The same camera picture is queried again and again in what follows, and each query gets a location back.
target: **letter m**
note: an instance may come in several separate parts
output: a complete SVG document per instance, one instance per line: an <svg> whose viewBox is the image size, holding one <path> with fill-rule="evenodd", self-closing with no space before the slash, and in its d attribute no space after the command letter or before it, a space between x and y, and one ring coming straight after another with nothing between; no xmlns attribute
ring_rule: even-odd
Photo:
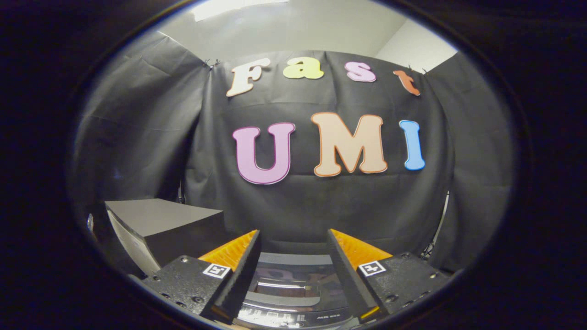
<svg viewBox="0 0 587 330"><path fill-rule="evenodd" d="M340 116L334 112L315 113L311 121L318 125L320 131L320 164L314 168L317 176L331 177L340 174L342 168L336 163L336 152L349 173L355 171L361 152L363 162L359 168L362 172L381 173L387 170L381 143L381 117L362 116L354 134L350 133Z"/></svg>

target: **cutout letter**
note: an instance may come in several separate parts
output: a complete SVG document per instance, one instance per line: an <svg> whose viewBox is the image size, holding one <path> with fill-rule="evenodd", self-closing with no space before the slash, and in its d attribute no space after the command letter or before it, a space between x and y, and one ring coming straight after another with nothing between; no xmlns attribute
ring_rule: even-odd
<svg viewBox="0 0 587 330"><path fill-rule="evenodd" d="M270 169L260 169L255 160L255 138L261 132L258 127L243 127L232 134L237 141L238 172L250 183L274 184L289 172L289 135L295 131L295 125L277 123L269 126L267 131L275 138L275 164Z"/></svg>
<svg viewBox="0 0 587 330"><path fill-rule="evenodd" d="M362 172L380 173L387 170L381 143L381 117L362 116L354 135L351 135L340 116L334 112L315 113L311 121L318 125L320 131L320 164L314 168L317 176L331 177L340 174L342 168L335 158L337 151L349 173L355 171L361 152L363 162L359 168Z"/></svg>
<svg viewBox="0 0 587 330"><path fill-rule="evenodd" d="M420 138L418 137L420 125L409 120L402 120L400 122L400 127L406 134L407 160L404 163L404 166L406 166L406 168L410 171L423 169L426 163L422 159Z"/></svg>
<svg viewBox="0 0 587 330"><path fill-rule="evenodd" d="M270 63L271 61L268 58L264 58L232 69L234 78L232 79L232 87L226 92L226 96L243 94L253 89L253 84L249 83L249 78L253 79L253 81L258 81L261 77L261 66L268 66Z"/></svg>
<svg viewBox="0 0 587 330"><path fill-rule="evenodd" d="M320 61L315 58L295 58L288 61L284 69L284 76L291 79L308 78L318 79L324 75L320 71Z"/></svg>
<svg viewBox="0 0 587 330"><path fill-rule="evenodd" d="M403 72L402 70L397 70L393 72L394 75L398 76L400 78L400 81L402 82L402 85L404 86L404 88L416 95L416 96L420 96L420 91L417 90L414 85L412 85L412 83L414 82L414 79L412 79L412 77L408 76L405 72Z"/></svg>
<svg viewBox="0 0 587 330"><path fill-rule="evenodd" d="M371 67L365 63L348 62L345 64L346 75L356 82L374 82L377 77L371 72Z"/></svg>

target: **ceiling light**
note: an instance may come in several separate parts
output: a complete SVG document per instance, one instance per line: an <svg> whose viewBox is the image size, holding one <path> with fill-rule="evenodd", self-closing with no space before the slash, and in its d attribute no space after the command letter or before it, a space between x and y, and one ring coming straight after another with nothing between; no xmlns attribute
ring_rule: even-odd
<svg viewBox="0 0 587 330"><path fill-rule="evenodd" d="M288 1L289 0L208 0L204 1L201 5L196 6L191 12L194 14L195 21L199 22L203 19L235 9Z"/></svg>

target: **screw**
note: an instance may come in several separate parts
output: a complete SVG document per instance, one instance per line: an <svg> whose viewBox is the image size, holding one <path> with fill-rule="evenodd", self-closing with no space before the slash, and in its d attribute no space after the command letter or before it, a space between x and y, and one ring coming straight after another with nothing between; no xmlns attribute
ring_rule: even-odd
<svg viewBox="0 0 587 330"><path fill-rule="evenodd" d="M388 295L387 298L385 298L385 302L394 302L398 299L397 295Z"/></svg>

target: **wrinkled fabric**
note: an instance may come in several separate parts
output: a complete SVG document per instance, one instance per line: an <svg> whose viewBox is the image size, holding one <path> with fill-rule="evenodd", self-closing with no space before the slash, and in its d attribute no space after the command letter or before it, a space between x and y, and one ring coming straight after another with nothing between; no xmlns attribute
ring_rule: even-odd
<svg viewBox="0 0 587 330"><path fill-rule="evenodd" d="M318 59L324 76L286 78L287 61L303 56ZM265 57L271 64L259 80L249 80L253 89L226 97L232 68ZM347 62L367 63L376 81L353 81ZM409 93L394 70L412 77L421 95ZM186 204L223 210L231 234L260 229L266 252L328 253L326 231L334 228L392 254L420 254L434 237L450 190L430 262L456 270L487 242L512 184L504 104L460 55L428 75L365 56L311 50L260 53L209 67L155 33L121 51L95 80L77 129L72 196L88 207L105 200L177 201L181 182ZM348 173L337 155L342 172L316 176L320 137L310 118L317 112L337 113L351 132L361 116L380 116L387 170ZM421 170L404 166L401 120L420 126ZM296 126L288 175L269 185L246 181L232 133L259 127L255 157L267 169L275 161L267 128L279 122Z"/></svg>
<svg viewBox="0 0 587 330"><path fill-rule="evenodd" d="M425 75L448 118L454 142L450 199L429 263L456 271L489 242L515 183L516 145L510 110L462 54Z"/></svg>
<svg viewBox="0 0 587 330"><path fill-rule="evenodd" d="M297 57L320 61L320 79L288 79L287 61ZM269 58L249 92L226 97L235 66ZM346 62L365 62L377 75L373 83L346 76ZM421 96L404 89L394 70L414 79ZM377 115L383 154L388 169L365 174L343 167L335 177L318 177L320 137L310 121L317 112L335 112L351 132L362 115ZM424 169L409 171L404 131L399 121L420 125ZM280 182L257 185L244 180L237 169L232 133L259 127L257 165L270 168L274 139L267 133L273 123L291 122L291 168ZM330 228L353 235L391 252L421 252L438 226L452 173L453 151L446 118L421 74L389 62L337 52L271 52L223 62L208 76L200 120L195 130L185 171L188 204L225 211L227 229L246 233L261 229L268 252L326 252Z"/></svg>

